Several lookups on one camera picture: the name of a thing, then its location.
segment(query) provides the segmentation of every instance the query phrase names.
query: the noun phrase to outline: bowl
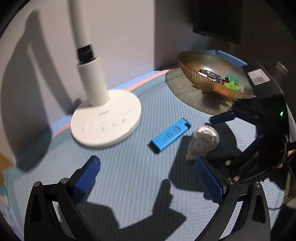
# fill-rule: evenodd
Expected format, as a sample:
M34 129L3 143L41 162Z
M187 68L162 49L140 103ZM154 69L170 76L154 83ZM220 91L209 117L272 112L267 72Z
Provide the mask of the bowl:
M178 54L179 65L189 81L202 92L222 100L232 101L235 99L252 99L254 94L249 83L248 76L244 70L227 60L212 54L185 51ZM222 84L216 83L200 75L201 70L208 70L223 79L228 73L236 77L239 82L239 91L229 89Z

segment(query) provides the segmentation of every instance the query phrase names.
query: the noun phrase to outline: blue usb flash drive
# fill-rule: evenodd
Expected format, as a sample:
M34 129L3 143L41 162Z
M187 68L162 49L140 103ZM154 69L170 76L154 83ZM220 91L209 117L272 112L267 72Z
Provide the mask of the blue usb flash drive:
M181 135L183 135L186 131L188 131L190 127L191 123L182 118L150 141L151 150L154 153L161 152L170 144L172 144L175 140L177 140Z

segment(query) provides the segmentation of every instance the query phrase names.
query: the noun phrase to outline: pink stripe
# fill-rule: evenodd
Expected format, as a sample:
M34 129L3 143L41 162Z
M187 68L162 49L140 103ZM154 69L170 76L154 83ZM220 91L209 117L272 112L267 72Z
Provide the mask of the pink stripe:
M169 72L169 70L167 70L167 69L166 69L166 70L163 70L163 71L161 71L161 72L159 72L159 73L156 73L156 74L154 74L154 75L152 75L152 76L150 76L150 77L148 77L148 78L146 78L146 79L144 79L144 80L141 80L141 81L137 82L136 84L134 84L134 85L132 85L132 86L130 86L130 87L127 87L125 90L126 90L126 91L131 91L131 90L133 90L133 89L139 87L140 85L142 85L142 84L148 82L149 80L152 80L152 79L154 79L154 78L156 78L156 77L158 77L158 76L160 76L160 75L166 74L167 72Z
M61 134L63 131L67 130L68 128L70 128L70 123L68 123L67 125L65 125L58 132L54 133L53 136L52 136L52 138L54 139L58 134Z

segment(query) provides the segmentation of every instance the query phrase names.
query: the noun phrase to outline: lamp base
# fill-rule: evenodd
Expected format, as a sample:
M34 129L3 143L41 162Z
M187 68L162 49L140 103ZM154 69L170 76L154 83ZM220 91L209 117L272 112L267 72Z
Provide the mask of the lamp base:
M109 90L110 100L91 107L83 102L71 119L74 139L89 147L107 147L127 138L138 126L142 109L136 95L124 90Z

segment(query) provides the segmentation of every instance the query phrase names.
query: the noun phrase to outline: green toy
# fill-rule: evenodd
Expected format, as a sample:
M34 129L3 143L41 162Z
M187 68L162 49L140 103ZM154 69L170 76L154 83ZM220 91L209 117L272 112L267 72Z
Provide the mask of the green toy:
M233 81L236 85L239 83L239 80L237 78L235 78L234 76L232 76L231 74L227 74L225 78L228 78L229 81Z
M229 83L225 83L224 86L235 91L239 90L239 86L236 85L233 80L231 80Z

